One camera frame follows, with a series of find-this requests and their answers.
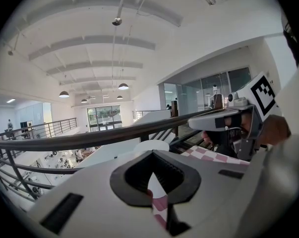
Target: lamp shade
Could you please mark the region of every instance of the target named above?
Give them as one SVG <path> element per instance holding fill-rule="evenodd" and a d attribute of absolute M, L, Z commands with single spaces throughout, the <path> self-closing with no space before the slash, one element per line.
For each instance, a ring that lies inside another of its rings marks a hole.
<path fill-rule="evenodd" d="M 60 98 L 67 98 L 67 97 L 69 97 L 69 94 L 66 91 L 62 91 L 62 92 L 60 92 L 59 97 Z"/>
<path fill-rule="evenodd" d="M 119 89 L 120 90 L 126 90 L 126 89 L 128 89 L 128 85 L 125 84 L 125 83 L 122 83 L 122 84 L 119 85 Z"/>

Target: pendant light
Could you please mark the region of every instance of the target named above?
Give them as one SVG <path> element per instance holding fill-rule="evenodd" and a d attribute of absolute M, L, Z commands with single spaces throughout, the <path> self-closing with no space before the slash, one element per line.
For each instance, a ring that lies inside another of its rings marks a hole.
<path fill-rule="evenodd" d="M 121 74 L 122 74 L 122 78 L 123 78 L 123 76 L 124 76 L 124 69 L 121 70 Z M 122 83 L 122 84 L 119 85 L 119 89 L 120 90 L 126 90 L 128 88 L 129 88 L 128 85 L 125 84 L 125 83 Z"/>
<path fill-rule="evenodd" d="M 69 97 L 69 94 L 66 91 L 62 91 L 62 92 L 60 92 L 59 97 L 60 98 L 67 98 L 67 97 Z"/>

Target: hand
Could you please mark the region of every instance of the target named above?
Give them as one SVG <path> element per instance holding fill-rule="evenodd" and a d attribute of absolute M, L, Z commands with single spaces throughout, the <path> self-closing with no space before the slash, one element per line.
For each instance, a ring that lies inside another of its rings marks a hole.
<path fill-rule="evenodd" d="M 250 113 L 244 113 L 242 114 L 242 121 L 241 121 L 241 127 L 244 128 L 245 130 L 249 131 L 252 123 L 252 114 Z M 230 126 L 232 122 L 231 117 L 225 118 L 225 125 Z M 201 137 L 204 139 L 204 142 L 206 143 L 212 143 L 210 137 L 208 136 L 206 131 L 202 132 Z"/>

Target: metal railing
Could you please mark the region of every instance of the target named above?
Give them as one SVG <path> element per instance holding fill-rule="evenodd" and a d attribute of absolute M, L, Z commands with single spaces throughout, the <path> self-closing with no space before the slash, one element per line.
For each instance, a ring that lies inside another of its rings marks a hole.
<path fill-rule="evenodd" d="M 76 118 L 42 123 L 0 134 L 2 140 L 36 139 L 54 137 L 77 127 Z"/>
<path fill-rule="evenodd" d="M 164 140 L 171 133 L 171 131 L 180 125 L 187 123 L 187 120 L 191 117 L 197 115 L 203 115 L 206 113 L 219 112 L 222 109 L 212 109 L 207 111 L 201 111 L 197 113 L 192 113 L 184 116 L 164 119 L 156 122 L 145 123 L 140 125 L 133 125 L 128 127 L 115 128 L 105 131 L 96 131 L 91 133 L 82 133 L 72 136 L 60 136 L 51 138 L 40 138 L 31 140 L 2 140 L 0 141 L 0 149 L 5 149 L 7 159 L 0 158 L 0 163 L 4 165 L 9 165 L 13 168 L 14 175 L 0 168 L 0 181 L 6 189 L 13 191 L 14 193 L 22 196 L 32 202 L 34 202 L 41 195 L 39 193 L 31 190 L 30 186 L 35 186 L 44 189 L 51 189 L 54 186 L 36 183 L 33 181 L 25 180 L 19 169 L 32 171 L 44 174 L 56 174 L 56 175 L 70 175 L 80 170 L 79 168 L 73 169 L 50 169 L 50 168 L 39 168 L 32 166 L 25 166 L 16 164 L 12 155 L 12 151 L 61 151 L 61 150 L 73 150 L 81 149 L 87 147 L 96 147 L 116 142 L 121 142 L 125 140 L 130 140 L 133 138 L 140 138 L 140 141 L 149 140 L 149 135 L 154 134 L 151 138 L 155 138 L 159 132 L 162 133 L 159 136 Z M 182 138 L 175 138 L 174 141 L 170 143 L 170 151 L 174 153 L 181 153 L 177 146 L 181 146 L 183 150 L 189 148 L 191 145 L 185 143 L 186 140 L 198 134 L 200 130 L 195 130 L 192 133 L 185 135 Z M 20 185 L 9 181 L 2 174 L 21 182 Z M 26 196 L 19 192 L 19 190 L 28 193 L 31 197 Z"/>
<path fill-rule="evenodd" d="M 161 110 L 141 110 L 141 111 L 133 111 L 133 118 L 134 121 L 142 118 L 144 115 L 150 112 L 156 112 L 156 111 L 161 111 Z"/>

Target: checkered cloth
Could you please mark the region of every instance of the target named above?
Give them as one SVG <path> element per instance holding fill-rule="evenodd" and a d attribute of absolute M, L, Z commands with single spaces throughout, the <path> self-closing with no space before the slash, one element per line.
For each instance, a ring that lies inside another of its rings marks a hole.
<path fill-rule="evenodd" d="M 247 162 L 247 161 L 242 161 L 239 159 L 228 157 L 221 153 L 216 153 L 216 152 L 210 151 L 208 149 L 205 149 L 203 147 L 196 146 L 196 145 L 192 146 L 190 149 L 188 149 L 181 155 L 188 156 L 191 158 L 201 159 L 201 160 L 205 160 L 205 161 L 217 161 L 217 162 L 226 162 L 226 163 L 232 163 L 232 164 L 249 165 L 249 162 Z M 166 228 L 166 224 L 167 224 L 167 205 L 168 205 L 167 195 L 160 197 L 160 198 L 153 197 L 153 214 L 154 214 L 156 220 L 164 228 Z"/>

